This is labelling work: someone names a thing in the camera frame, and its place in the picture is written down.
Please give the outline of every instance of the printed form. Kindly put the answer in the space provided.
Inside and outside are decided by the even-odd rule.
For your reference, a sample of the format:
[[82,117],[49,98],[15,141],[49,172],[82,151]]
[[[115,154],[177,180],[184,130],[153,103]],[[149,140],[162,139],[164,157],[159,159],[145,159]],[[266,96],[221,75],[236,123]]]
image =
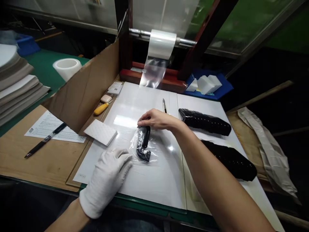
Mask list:
[[[46,111],[38,119],[38,121],[36,121],[36,123],[27,131],[27,133],[25,133],[25,136],[45,138],[61,124],[62,121],[60,121],[49,111]],[[56,134],[52,139],[84,143],[86,137],[76,134],[67,126],[59,134]]]

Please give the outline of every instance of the black pen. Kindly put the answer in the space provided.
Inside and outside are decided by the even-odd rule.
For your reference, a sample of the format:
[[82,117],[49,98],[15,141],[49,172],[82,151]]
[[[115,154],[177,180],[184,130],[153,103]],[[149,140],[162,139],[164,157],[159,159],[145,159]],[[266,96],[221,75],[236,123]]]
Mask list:
[[61,124],[57,127],[56,130],[54,130],[49,136],[47,136],[43,141],[41,141],[38,145],[36,145],[34,148],[31,149],[31,151],[25,156],[25,158],[29,158],[34,153],[36,153],[41,147],[43,147],[54,135],[58,134],[60,131],[62,131],[67,125],[65,123]]

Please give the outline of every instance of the yellow utility knife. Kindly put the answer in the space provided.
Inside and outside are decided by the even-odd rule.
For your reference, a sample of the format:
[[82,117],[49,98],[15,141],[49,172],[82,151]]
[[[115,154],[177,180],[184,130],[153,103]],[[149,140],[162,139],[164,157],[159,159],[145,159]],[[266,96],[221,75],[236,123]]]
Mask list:
[[99,106],[98,108],[96,108],[96,109],[94,110],[93,113],[94,113],[95,115],[101,114],[104,110],[106,110],[106,108],[109,106],[109,104],[110,104],[112,101],[113,101],[113,100],[111,100],[109,103],[105,103],[105,104]]

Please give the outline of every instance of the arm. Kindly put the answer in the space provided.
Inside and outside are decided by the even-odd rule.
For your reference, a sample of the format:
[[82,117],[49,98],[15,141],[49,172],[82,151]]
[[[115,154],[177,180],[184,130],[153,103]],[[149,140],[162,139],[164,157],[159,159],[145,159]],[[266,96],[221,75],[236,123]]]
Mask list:
[[223,231],[274,231],[246,190],[184,122],[156,109],[141,119],[138,126],[173,133],[200,195]]
[[81,231],[91,219],[97,219],[118,192],[128,173],[132,155],[126,149],[102,153],[89,184],[66,211],[47,228],[52,231]]
[[80,205],[80,199],[73,201],[64,213],[51,224],[46,232],[52,231],[81,231],[89,223],[89,218]]

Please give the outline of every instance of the tape roll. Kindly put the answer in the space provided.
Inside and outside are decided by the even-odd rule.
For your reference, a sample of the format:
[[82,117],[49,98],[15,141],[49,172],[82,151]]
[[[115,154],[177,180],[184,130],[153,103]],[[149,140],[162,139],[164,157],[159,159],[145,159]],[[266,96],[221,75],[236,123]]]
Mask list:
[[82,67],[79,60],[72,58],[57,60],[52,66],[65,82],[67,82]]

